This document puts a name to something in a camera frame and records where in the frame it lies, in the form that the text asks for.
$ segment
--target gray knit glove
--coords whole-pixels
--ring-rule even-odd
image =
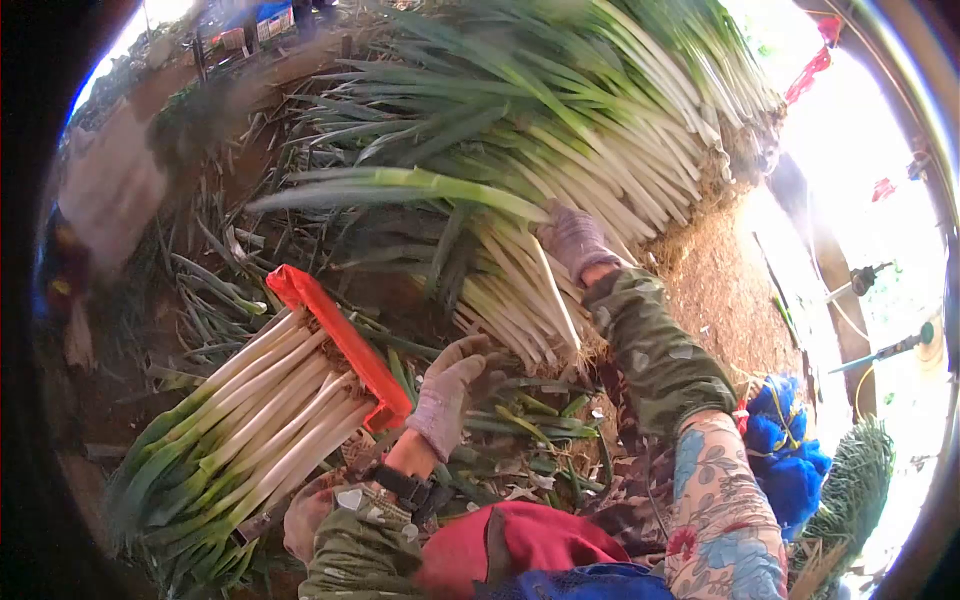
[[[447,346],[423,375],[417,410],[407,418],[407,427],[433,446],[441,463],[460,443],[468,398],[487,394],[506,378],[503,372],[487,372],[501,356],[492,352],[486,335],[471,335]]]
[[[586,212],[554,203],[550,216],[551,223],[537,228],[537,238],[543,249],[570,271],[570,280],[576,285],[584,287],[580,277],[587,267],[620,264],[616,254],[607,250],[603,231]]]

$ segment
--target dirt ground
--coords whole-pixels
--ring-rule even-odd
[[[644,257],[645,266],[664,279],[671,316],[725,367],[731,383],[747,373],[800,377],[803,358],[774,305],[777,290],[745,209],[742,198],[707,207],[690,226],[673,227],[648,245],[653,261]]]

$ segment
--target scallion bundle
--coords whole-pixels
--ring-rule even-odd
[[[531,373],[598,344],[585,340],[579,290],[528,233],[547,200],[591,214],[636,264],[640,245],[671,220],[686,225],[703,191],[731,179],[731,147],[754,140],[756,155],[756,140],[776,137],[782,99],[717,0],[376,10],[394,26],[373,45],[379,59],[340,60],[352,70],[313,78],[333,85],[323,95],[288,98],[300,106],[285,152],[303,171],[252,209],[445,211],[447,242],[461,230],[480,240],[454,320]],[[465,216],[465,202],[479,209]],[[448,249],[438,245],[431,274]],[[435,278],[416,276],[429,296]]]
[[[233,530],[293,491],[373,409],[352,371],[322,349],[302,309],[246,345],[174,409],[157,417],[113,474],[114,541],[142,551],[172,593],[229,587],[258,540]]]

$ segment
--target red clothing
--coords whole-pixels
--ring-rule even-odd
[[[472,582],[487,580],[487,526],[494,509],[504,518],[512,575],[630,561],[616,540],[585,518],[533,502],[500,502],[458,518],[430,538],[417,573],[426,591],[442,598],[473,597]]]

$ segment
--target camouflage sleeve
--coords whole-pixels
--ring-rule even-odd
[[[658,278],[620,269],[590,286],[584,305],[626,378],[641,434],[673,442],[689,416],[706,409],[733,412],[730,381],[667,315]]]
[[[366,484],[334,491],[337,508],[317,530],[300,600],[421,600],[412,581],[417,526],[384,493]]]

